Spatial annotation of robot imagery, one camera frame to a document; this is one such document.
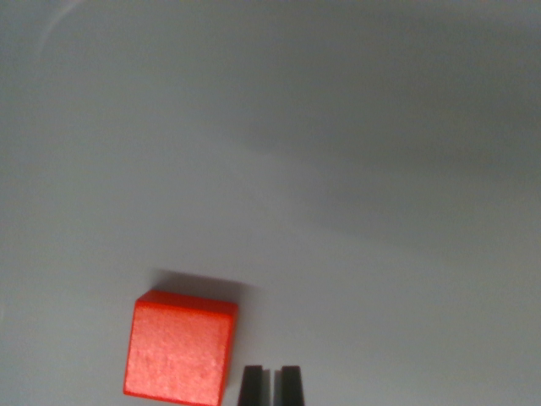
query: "wooden block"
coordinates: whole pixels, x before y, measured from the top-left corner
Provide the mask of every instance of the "wooden block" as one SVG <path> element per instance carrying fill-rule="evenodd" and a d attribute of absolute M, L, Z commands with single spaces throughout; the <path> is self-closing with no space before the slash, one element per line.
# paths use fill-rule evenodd
<path fill-rule="evenodd" d="M 124 393 L 220 406 L 236 304 L 151 290 L 134 307 Z"/>

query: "red cube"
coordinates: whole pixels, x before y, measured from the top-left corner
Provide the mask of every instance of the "red cube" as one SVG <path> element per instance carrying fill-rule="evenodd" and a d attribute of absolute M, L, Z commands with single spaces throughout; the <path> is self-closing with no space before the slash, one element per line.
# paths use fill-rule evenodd
<path fill-rule="evenodd" d="M 219 406 L 238 307 L 151 290 L 135 302 L 124 393 Z"/>

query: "red block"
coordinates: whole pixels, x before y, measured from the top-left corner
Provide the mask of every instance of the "red block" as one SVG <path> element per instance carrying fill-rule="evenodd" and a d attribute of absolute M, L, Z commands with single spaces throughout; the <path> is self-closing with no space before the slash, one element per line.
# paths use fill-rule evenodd
<path fill-rule="evenodd" d="M 219 406 L 236 304 L 151 290 L 135 302 L 124 393 Z"/>

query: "cube front face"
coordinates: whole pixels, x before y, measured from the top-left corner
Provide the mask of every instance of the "cube front face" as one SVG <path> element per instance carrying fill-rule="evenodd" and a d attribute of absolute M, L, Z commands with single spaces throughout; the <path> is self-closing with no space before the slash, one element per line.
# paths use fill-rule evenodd
<path fill-rule="evenodd" d="M 124 393 L 219 405 L 236 313 L 224 302 L 156 291 L 143 296 L 134 309 Z"/>

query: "cube top face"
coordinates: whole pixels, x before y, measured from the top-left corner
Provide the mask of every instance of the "cube top face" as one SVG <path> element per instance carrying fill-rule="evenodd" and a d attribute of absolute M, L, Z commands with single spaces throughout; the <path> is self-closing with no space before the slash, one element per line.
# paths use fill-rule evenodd
<path fill-rule="evenodd" d="M 235 304 L 150 291 L 134 308 L 124 393 L 218 406 L 227 377 Z"/>

